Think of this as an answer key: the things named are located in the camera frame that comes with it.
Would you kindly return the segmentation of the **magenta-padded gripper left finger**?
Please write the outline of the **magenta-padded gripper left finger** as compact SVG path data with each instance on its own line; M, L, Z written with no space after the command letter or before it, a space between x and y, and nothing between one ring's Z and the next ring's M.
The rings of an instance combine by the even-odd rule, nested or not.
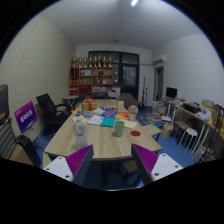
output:
M67 157L58 156L44 170L81 186L93 155L93 146L89 145Z

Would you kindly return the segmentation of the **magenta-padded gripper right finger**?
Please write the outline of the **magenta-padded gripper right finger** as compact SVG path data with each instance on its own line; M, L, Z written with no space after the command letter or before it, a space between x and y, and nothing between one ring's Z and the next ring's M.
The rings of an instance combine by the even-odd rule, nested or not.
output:
M166 153L158 155L136 144L131 145L131 154L145 185L182 169L182 166Z

